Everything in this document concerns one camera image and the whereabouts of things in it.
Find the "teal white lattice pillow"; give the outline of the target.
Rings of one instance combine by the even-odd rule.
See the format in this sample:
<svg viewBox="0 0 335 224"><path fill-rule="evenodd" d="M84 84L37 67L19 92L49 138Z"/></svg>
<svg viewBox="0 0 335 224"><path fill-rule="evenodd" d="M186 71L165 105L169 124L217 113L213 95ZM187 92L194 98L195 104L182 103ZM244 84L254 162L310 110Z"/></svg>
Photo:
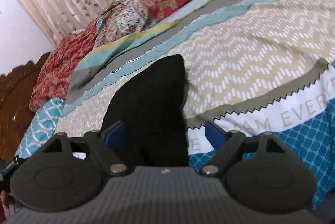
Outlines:
<svg viewBox="0 0 335 224"><path fill-rule="evenodd" d="M37 110L15 155L30 157L54 135L64 105L63 99L52 98Z"/></svg>

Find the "carved wooden headboard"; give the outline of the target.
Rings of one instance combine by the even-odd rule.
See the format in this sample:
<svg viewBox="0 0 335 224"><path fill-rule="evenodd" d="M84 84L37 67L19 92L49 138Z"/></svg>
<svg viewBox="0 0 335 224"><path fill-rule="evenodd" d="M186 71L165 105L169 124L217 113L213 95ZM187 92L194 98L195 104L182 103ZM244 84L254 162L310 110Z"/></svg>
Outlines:
<svg viewBox="0 0 335 224"><path fill-rule="evenodd" d="M15 154L34 112L28 105L40 70L49 53L43 54L38 62L28 61L15 67L9 74L1 75L1 160L7 162Z"/></svg>

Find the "black pants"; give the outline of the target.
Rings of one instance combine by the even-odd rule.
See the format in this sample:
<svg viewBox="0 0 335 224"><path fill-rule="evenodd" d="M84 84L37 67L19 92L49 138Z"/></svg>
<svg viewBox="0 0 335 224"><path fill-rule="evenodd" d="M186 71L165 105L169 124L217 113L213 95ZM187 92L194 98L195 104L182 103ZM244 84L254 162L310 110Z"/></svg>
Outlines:
<svg viewBox="0 0 335 224"><path fill-rule="evenodd" d="M180 54L155 61L127 81L112 97L101 131L117 121L125 124L129 167L188 166L183 106L186 70Z"/></svg>

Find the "patterned teal beige bedsheet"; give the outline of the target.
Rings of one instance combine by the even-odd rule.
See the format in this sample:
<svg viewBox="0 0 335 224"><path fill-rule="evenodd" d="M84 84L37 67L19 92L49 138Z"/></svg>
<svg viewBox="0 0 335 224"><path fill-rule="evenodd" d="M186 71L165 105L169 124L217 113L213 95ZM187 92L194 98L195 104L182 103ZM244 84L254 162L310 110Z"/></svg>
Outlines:
<svg viewBox="0 0 335 224"><path fill-rule="evenodd" d="M244 0L183 22L66 109L57 130L100 128L114 94L153 62L183 57L188 158L196 170L217 147L211 120L247 136L271 132L314 173L312 206L334 189L334 0Z"/></svg>

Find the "red floral patchwork quilt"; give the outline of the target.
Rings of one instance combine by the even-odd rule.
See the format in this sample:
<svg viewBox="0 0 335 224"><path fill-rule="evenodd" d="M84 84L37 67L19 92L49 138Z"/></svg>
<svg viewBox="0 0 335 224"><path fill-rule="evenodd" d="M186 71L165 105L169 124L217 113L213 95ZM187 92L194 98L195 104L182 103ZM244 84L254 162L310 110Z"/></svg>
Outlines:
<svg viewBox="0 0 335 224"><path fill-rule="evenodd" d="M66 97L77 64L94 48L150 29L191 0L115 0L79 33L60 40L33 88L29 108L36 112L52 98Z"/></svg>

